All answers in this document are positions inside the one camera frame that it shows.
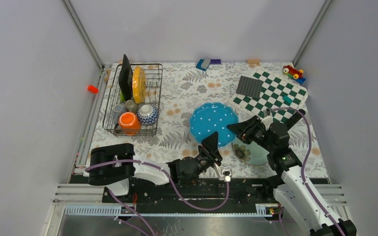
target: dish rack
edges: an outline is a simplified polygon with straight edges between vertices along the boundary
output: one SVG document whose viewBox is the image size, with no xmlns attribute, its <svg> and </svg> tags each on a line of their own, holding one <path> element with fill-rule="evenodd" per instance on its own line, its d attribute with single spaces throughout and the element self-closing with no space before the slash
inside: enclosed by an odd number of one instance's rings
<svg viewBox="0 0 378 236">
<path fill-rule="evenodd" d="M 163 79 L 163 65 L 160 63 L 150 64 L 131 64 L 131 70 L 134 74 L 134 68 L 141 66 L 146 74 L 146 91 L 143 92 L 144 102 L 139 104 L 141 107 L 145 104 L 150 104 L 157 107 L 158 117 L 160 116 L 160 93 L 161 93 L 161 81 Z M 115 105 L 121 104 L 125 107 L 125 102 L 121 102 L 120 91 L 121 88 L 118 84 L 118 77 L 122 64 L 119 64 L 115 70 L 114 79 L 112 80 L 111 88 L 109 89 L 108 100 L 105 108 L 105 115 L 102 121 L 102 128 L 112 133 L 115 136 L 126 135 L 121 131 L 121 127 L 118 126 L 118 121 L 114 120 L 113 108 Z M 132 131 L 138 131 L 135 136 L 153 136 L 157 134 L 158 117 L 154 124 L 143 125 L 141 124 L 140 130 L 127 129 L 127 133 Z"/>
</svg>

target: blue plate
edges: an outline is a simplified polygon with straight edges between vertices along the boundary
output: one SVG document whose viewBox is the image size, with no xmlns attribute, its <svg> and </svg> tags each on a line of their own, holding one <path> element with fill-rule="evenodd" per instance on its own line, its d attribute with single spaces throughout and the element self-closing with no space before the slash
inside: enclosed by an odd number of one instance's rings
<svg viewBox="0 0 378 236">
<path fill-rule="evenodd" d="M 235 134 L 227 129 L 228 124 L 234 123 L 238 123 L 238 116 L 230 107 L 220 102 L 207 102 L 193 111 L 190 133 L 201 143 L 218 131 L 218 146 L 221 148 L 235 139 Z"/>
</svg>

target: toy car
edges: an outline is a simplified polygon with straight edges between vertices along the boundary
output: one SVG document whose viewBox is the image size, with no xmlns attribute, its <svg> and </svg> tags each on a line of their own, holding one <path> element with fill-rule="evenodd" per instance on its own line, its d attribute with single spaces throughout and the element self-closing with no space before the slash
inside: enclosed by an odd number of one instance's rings
<svg viewBox="0 0 378 236">
<path fill-rule="evenodd" d="M 305 81 L 303 77 L 303 70 L 296 70 L 291 65 L 284 65 L 283 66 L 283 74 L 287 75 L 288 77 L 294 79 L 298 83 L 302 84 Z"/>
</svg>

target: gray wall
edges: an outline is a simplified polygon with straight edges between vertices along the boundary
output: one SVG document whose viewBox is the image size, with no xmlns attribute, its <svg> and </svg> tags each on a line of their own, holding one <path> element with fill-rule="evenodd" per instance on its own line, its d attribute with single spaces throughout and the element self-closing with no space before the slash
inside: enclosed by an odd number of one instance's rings
<svg viewBox="0 0 378 236">
<path fill-rule="evenodd" d="M 297 68 L 330 176 L 359 235 L 378 235 L 378 1 L 334 1 Z"/>
<path fill-rule="evenodd" d="M 0 0 L 0 236 L 37 236 L 97 67 L 59 0 Z"/>
<path fill-rule="evenodd" d="M 324 0 L 72 0 L 104 62 L 292 61 Z"/>
</svg>

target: purple block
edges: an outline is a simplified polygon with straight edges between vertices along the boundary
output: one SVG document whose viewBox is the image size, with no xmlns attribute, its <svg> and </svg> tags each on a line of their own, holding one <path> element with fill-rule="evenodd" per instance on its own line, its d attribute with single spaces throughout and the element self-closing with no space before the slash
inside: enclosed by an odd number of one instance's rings
<svg viewBox="0 0 378 236">
<path fill-rule="evenodd" d="M 221 64 L 220 59 L 211 59 L 211 65 L 219 65 L 219 64 Z"/>
</svg>

